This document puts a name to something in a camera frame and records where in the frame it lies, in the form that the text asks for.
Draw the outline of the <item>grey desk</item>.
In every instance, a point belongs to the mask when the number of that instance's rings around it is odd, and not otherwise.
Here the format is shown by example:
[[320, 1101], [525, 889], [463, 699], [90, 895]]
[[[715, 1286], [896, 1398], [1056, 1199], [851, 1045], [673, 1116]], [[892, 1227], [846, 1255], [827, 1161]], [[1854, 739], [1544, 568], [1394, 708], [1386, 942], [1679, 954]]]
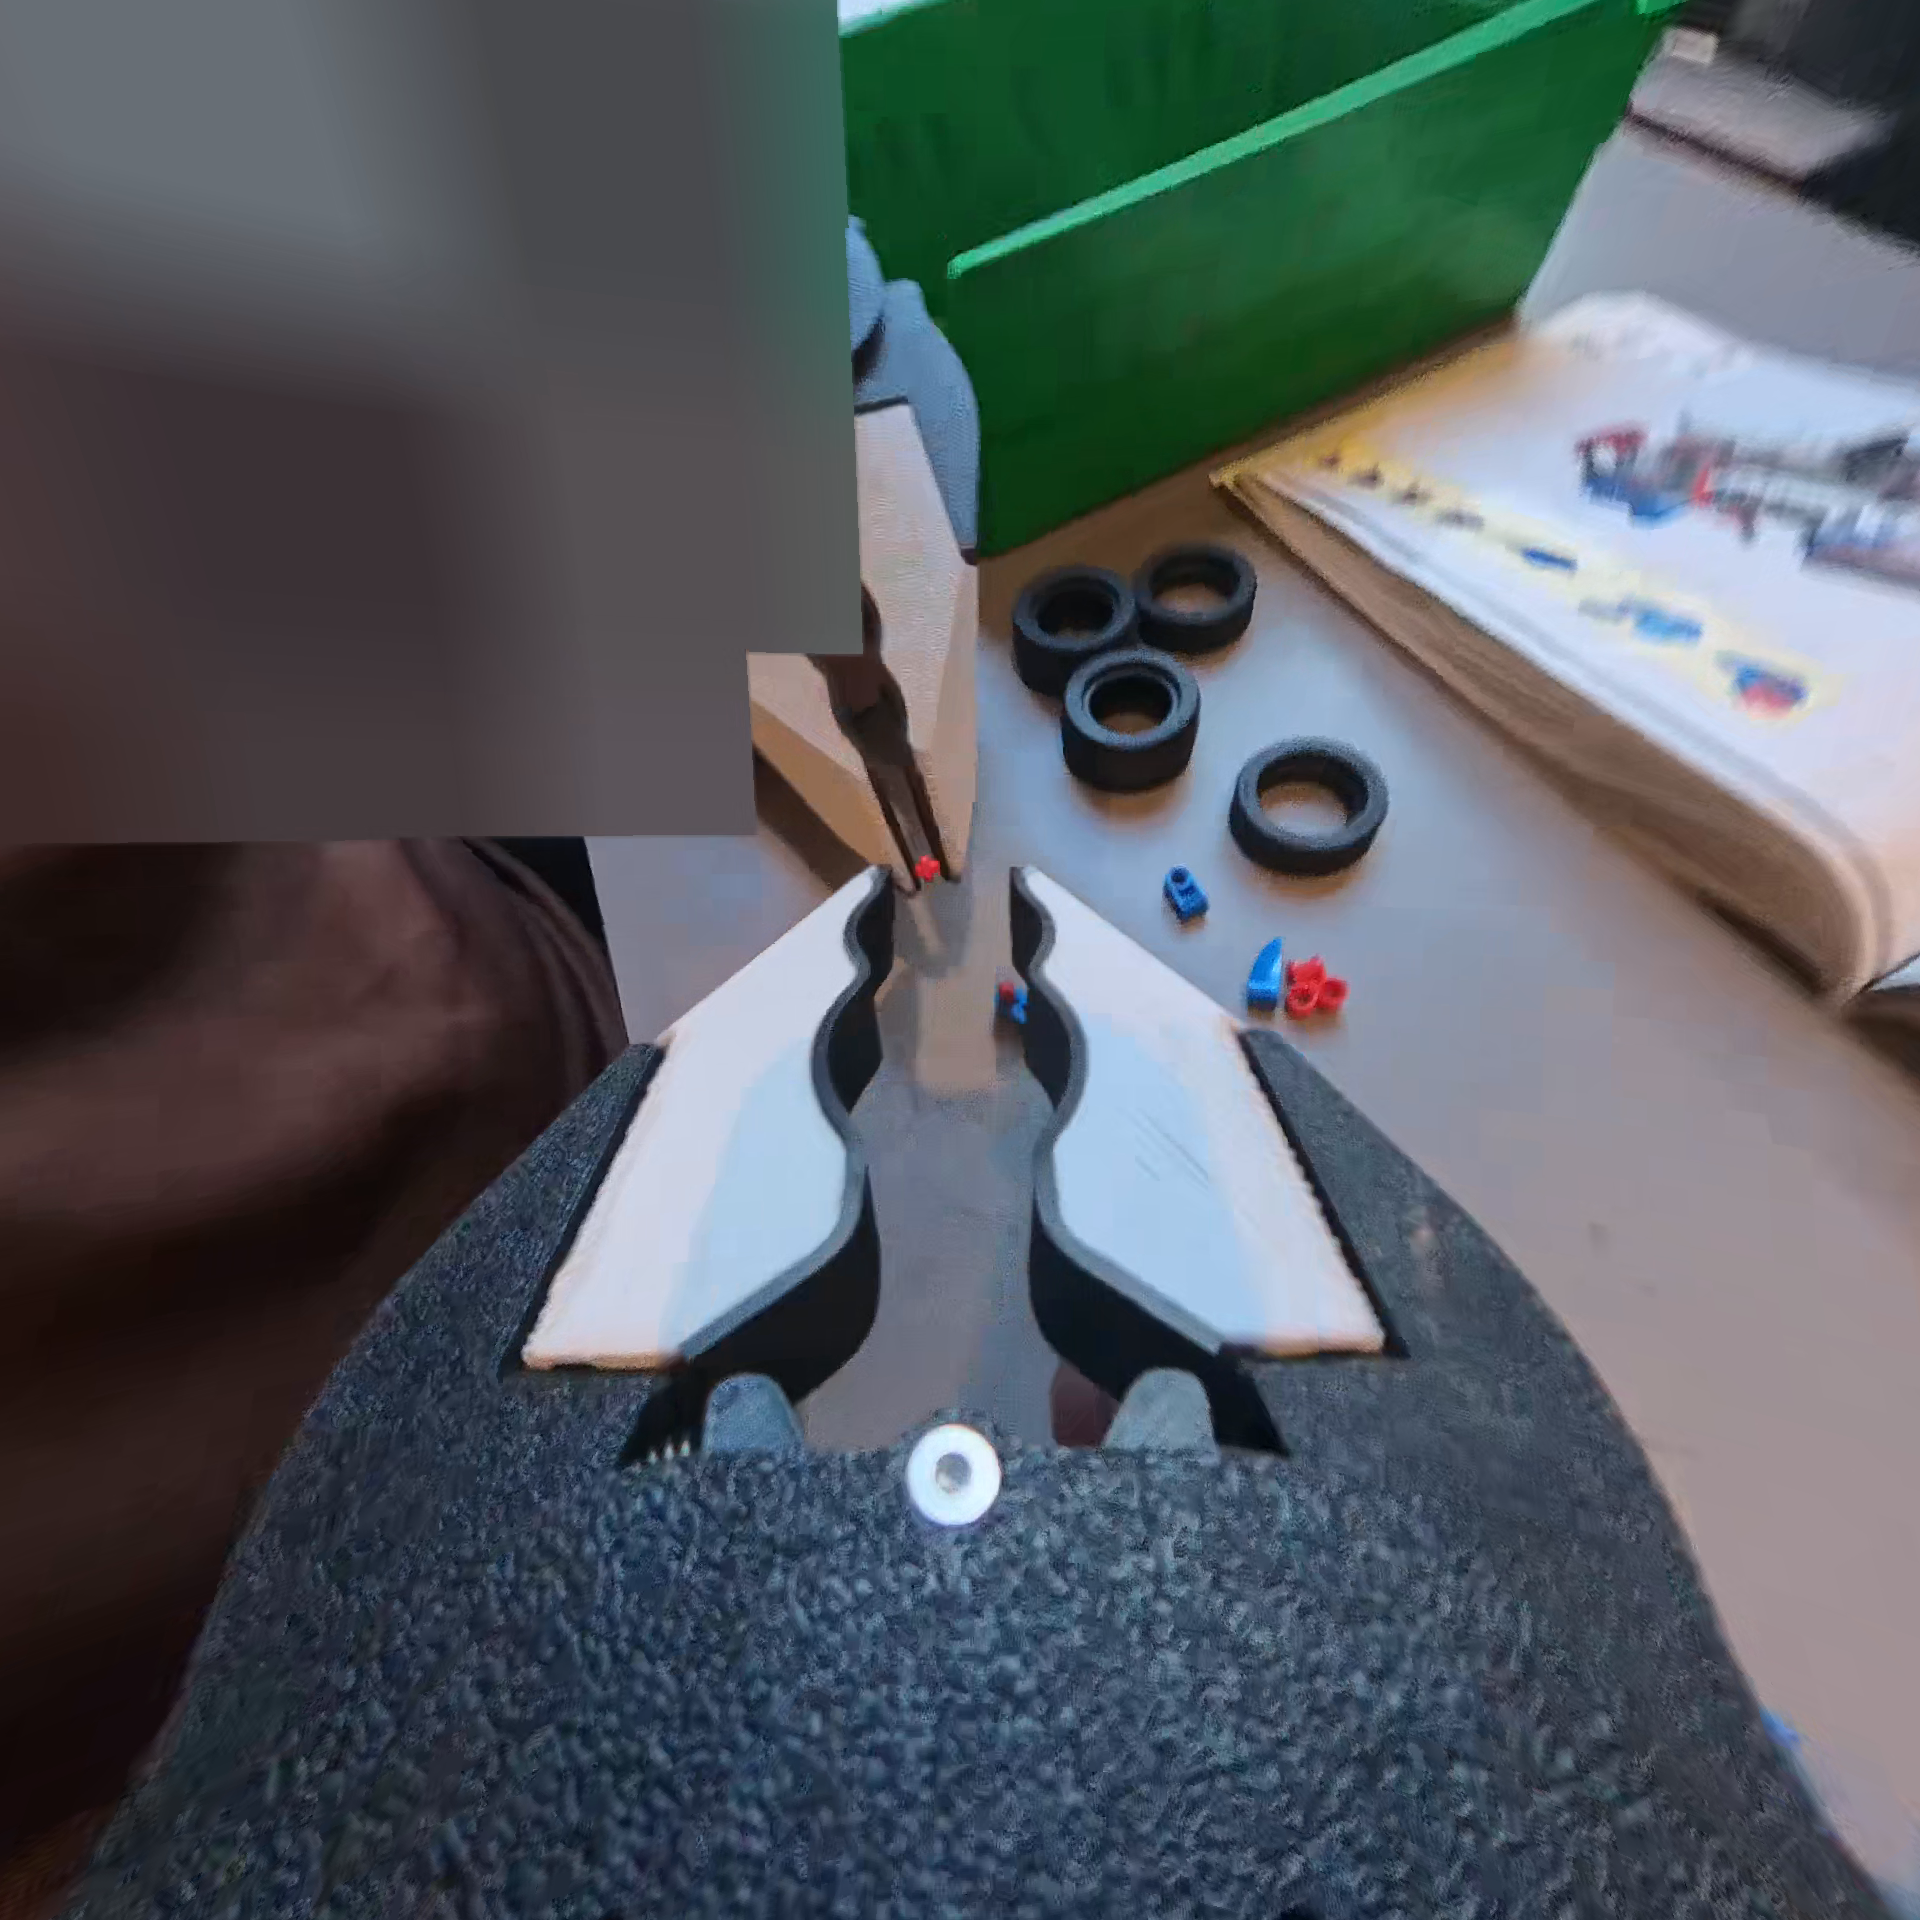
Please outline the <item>grey desk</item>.
[[[1068, 782], [1052, 707], [1013, 675], [1013, 595], [1052, 564], [1133, 568], [1229, 537], [1251, 630], [1197, 669], [1185, 782]], [[1352, 979], [1301, 1047], [1569, 1326], [1632, 1425], [1726, 1638], [1804, 1746], [1833, 1827], [1915, 1909], [1915, 1077], [1743, 938], [1614, 841], [1508, 739], [1322, 595], [1211, 466], [979, 564], [972, 876], [901, 903], [858, 1104], [880, 1317], [804, 1405], [889, 1445], [935, 1411], [1046, 1439], [1026, 1310], [1045, 1101], [991, 1021], [1011, 870], [1041, 862], [1218, 1007], [1284, 938]], [[1377, 763], [1388, 818], [1338, 876], [1251, 862], [1242, 765], [1297, 736]], [[1211, 917], [1174, 925], [1165, 873]]]

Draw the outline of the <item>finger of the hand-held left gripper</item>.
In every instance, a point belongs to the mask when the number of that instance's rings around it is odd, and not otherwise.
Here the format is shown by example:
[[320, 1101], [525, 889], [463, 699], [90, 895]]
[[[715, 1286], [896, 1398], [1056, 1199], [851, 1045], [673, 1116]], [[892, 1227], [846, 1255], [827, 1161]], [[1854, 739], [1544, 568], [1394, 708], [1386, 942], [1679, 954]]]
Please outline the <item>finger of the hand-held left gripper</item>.
[[833, 714], [830, 679], [804, 656], [752, 656], [752, 749], [858, 862], [889, 870], [901, 895], [923, 885], [870, 758]]
[[923, 885], [929, 854], [957, 879], [976, 827], [979, 589], [909, 406], [865, 409], [865, 589], [906, 745], [906, 765], [877, 776], [896, 889]]

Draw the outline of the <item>black toy tire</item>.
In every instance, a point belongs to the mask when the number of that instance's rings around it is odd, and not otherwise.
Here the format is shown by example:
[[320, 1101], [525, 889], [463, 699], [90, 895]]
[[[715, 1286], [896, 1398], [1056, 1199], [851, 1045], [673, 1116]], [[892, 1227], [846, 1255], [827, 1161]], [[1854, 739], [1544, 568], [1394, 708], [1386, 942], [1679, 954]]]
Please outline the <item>black toy tire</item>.
[[1102, 564], [1036, 575], [1013, 603], [1013, 669], [1041, 699], [1063, 699], [1078, 669], [1133, 644], [1133, 586]]
[[1153, 790], [1185, 776], [1200, 723], [1194, 670], [1150, 644], [1088, 659], [1060, 699], [1063, 769], [1093, 790]]
[[[1267, 813], [1276, 785], [1315, 785], [1343, 809], [1329, 832], [1284, 831]], [[1251, 752], [1229, 805], [1237, 848], [1284, 876], [1338, 876], [1355, 870], [1388, 818], [1388, 785], [1373, 758], [1327, 736], [1297, 736]]]
[[1137, 564], [1137, 637], [1165, 656], [1229, 650], [1251, 621], [1259, 568], [1229, 543], [1174, 543]]

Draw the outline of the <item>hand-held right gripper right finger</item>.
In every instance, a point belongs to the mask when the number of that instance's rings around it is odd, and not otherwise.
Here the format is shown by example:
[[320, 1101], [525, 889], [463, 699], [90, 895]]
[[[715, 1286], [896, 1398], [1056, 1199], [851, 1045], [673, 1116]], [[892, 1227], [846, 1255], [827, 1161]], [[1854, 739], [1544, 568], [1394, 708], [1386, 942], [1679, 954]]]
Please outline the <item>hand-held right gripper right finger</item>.
[[1011, 870], [1024, 1061], [1046, 1122], [1032, 1303], [1102, 1393], [1153, 1367], [1216, 1405], [1251, 1373], [1386, 1357], [1386, 1321], [1242, 1021], [1045, 870]]

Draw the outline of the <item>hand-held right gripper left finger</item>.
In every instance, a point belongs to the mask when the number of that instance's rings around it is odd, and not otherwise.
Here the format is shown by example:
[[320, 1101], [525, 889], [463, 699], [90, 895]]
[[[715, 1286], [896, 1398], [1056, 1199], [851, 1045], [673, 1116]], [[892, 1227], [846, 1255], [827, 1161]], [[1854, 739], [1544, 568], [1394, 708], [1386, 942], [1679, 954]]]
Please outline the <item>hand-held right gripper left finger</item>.
[[809, 1398], [877, 1321], [851, 1107], [880, 1065], [892, 879], [865, 870], [675, 1016], [563, 1230], [525, 1373], [763, 1373]]

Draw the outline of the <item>open instruction booklet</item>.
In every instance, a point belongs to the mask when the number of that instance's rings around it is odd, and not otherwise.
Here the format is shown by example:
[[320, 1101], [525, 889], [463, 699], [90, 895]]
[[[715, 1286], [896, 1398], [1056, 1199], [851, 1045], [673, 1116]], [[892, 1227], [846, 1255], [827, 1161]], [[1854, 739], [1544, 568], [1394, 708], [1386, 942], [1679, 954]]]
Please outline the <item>open instruction booklet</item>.
[[1920, 995], [1915, 375], [1587, 295], [1216, 472], [1858, 1021]]

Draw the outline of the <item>green plastic bin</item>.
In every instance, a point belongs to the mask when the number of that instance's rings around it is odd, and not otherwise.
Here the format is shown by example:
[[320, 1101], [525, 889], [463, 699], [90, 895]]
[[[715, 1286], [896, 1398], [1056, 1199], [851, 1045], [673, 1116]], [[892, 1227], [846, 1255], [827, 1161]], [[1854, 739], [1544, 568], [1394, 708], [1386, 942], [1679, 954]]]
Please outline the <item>green plastic bin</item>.
[[851, 216], [979, 400], [983, 558], [1500, 326], [1674, 5], [842, 5]]

